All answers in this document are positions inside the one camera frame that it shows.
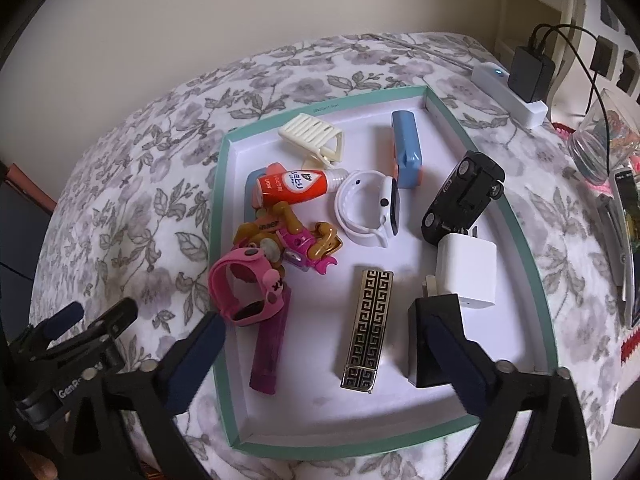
black charger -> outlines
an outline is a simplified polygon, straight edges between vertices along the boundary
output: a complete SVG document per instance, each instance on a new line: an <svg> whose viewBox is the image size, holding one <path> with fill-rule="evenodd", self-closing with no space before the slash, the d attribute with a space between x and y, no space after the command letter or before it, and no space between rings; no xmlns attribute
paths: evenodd
<svg viewBox="0 0 640 480"><path fill-rule="evenodd" d="M513 54L507 85L524 102L543 100L549 91L556 64L532 46L518 46Z"/></svg>

smartphone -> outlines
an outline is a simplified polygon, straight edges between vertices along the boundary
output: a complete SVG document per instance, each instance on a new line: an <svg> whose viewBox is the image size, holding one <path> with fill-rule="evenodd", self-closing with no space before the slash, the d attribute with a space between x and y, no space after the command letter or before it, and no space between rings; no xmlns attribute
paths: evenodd
<svg viewBox="0 0 640 480"><path fill-rule="evenodd" d="M609 183L616 202L618 224L622 227L625 325L635 328L640 321L640 197L636 178L629 168L613 171Z"/></svg>

white power adapter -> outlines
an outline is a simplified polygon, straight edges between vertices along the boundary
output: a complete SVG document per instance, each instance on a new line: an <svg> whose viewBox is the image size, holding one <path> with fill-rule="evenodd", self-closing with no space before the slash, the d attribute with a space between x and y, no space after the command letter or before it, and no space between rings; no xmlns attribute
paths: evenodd
<svg viewBox="0 0 640 480"><path fill-rule="evenodd" d="M495 304L497 250L489 240L450 233L438 243L438 294L457 294L461 306Z"/></svg>
<svg viewBox="0 0 640 480"><path fill-rule="evenodd" d="M494 98L524 128L540 126L548 111L546 105L542 101L524 102L509 88L508 79L509 72L491 61L476 65L471 73L471 81Z"/></svg>

toy car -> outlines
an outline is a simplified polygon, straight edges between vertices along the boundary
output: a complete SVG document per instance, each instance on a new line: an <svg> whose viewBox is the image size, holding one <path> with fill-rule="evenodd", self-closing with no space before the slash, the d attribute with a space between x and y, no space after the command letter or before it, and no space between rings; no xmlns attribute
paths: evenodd
<svg viewBox="0 0 640 480"><path fill-rule="evenodd" d="M504 170L491 158L466 152L422 218L422 238L437 246L449 233L468 234L489 202L503 195L503 181Z"/></svg>
<svg viewBox="0 0 640 480"><path fill-rule="evenodd" d="M422 154L414 115L407 110L391 114L394 129L394 177L401 189L420 186L422 180Z"/></svg>

tray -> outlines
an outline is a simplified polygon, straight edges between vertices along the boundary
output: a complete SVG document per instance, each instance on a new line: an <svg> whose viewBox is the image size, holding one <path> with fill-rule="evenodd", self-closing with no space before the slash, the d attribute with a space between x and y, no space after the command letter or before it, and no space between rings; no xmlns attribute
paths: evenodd
<svg viewBox="0 0 640 480"><path fill-rule="evenodd" d="M422 295L421 281L435 271L436 248L420 236L420 222L471 139L428 86L393 88L309 105L249 124L223 140L213 189L212 262L231 248L244 221L244 188L258 168L280 162L299 169L303 155L281 140L277 128L296 114L322 115L345 132L341 167L391 174L394 110L414 112L425 173L415 190L400 190L399 233L388 249L364 248L343 237L338 266L325 276L287 265L292 289L278 366L277 391L249 388L257 326L228 326L214 364L222 422L231 447L255 456L330 460L413 446L462 430L478 420L465 412L450 385L416 389L406 378L407 310ZM294 206L305 224L337 225L333 195ZM466 336L493 358L520 370L558 364L552 323L533 257L505 197L476 223L498 248L496 305L462 309ZM340 387L349 351L362 271L394 272L378 375L372 394Z"/></svg>

